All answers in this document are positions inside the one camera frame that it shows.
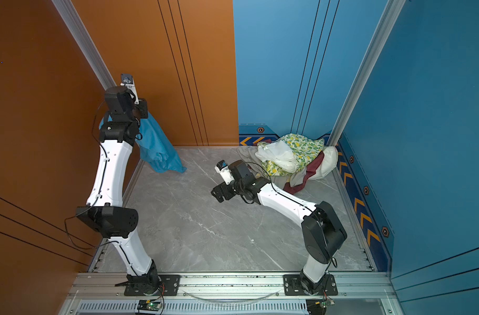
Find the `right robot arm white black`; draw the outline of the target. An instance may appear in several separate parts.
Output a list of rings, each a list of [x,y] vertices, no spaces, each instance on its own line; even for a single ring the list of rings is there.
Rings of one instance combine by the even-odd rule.
[[[286,294],[338,295],[329,267],[337,266],[335,253],[348,235],[332,205],[325,201],[316,204],[297,198],[277,187],[270,179],[254,175],[243,160],[230,165],[222,160],[215,170],[223,179],[211,191],[218,202],[240,196],[247,204],[256,203],[274,209],[301,226],[308,258],[300,272],[299,284],[292,290],[292,281],[289,281]]]

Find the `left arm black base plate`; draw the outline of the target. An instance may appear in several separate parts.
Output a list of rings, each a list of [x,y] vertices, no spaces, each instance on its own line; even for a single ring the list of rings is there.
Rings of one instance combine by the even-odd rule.
[[[179,291],[180,275],[164,274],[159,276],[159,286],[154,287],[144,283],[128,284],[125,286],[124,295],[129,297],[174,297]]]

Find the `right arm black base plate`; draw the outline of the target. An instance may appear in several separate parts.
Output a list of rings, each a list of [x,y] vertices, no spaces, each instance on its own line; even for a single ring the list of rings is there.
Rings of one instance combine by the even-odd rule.
[[[339,295],[335,277],[331,274],[324,274],[322,279],[316,283],[312,282],[304,274],[286,274],[283,279],[286,296]]]

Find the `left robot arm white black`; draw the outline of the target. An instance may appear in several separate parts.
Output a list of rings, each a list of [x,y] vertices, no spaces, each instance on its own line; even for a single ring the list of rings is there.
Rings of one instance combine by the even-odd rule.
[[[86,205],[75,218],[98,232],[113,245],[127,270],[126,295],[162,295],[163,282],[156,264],[143,247],[137,226],[137,210],[124,207],[123,184],[135,141],[141,137],[141,120],[148,117],[145,99],[138,97],[133,83],[111,87],[104,94],[108,110],[99,130],[99,165]]]

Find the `teal blue t-shirt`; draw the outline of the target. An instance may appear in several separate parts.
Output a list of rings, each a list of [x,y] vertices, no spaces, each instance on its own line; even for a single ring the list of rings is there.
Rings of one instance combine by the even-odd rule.
[[[107,112],[104,115],[103,121],[100,122],[99,127],[102,127],[103,123],[111,122],[112,118]],[[166,171],[176,171],[184,173],[186,168],[183,166],[177,151],[170,143],[162,128],[158,122],[149,113],[147,119],[141,120],[141,126],[139,127],[142,139],[135,139],[135,142],[140,147],[140,157],[143,161],[148,162],[157,173],[164,173]],[[114,153],[112,149],[115,148],[128,148],[128,143],[123,141],[118,143],[114,140],[106,140],[102,144],[102,147],[107,150],[107,157],[112,159]],[[100,178],[105,168],[104,150],[100,147],[100,161],[97,169],[96,179]]]

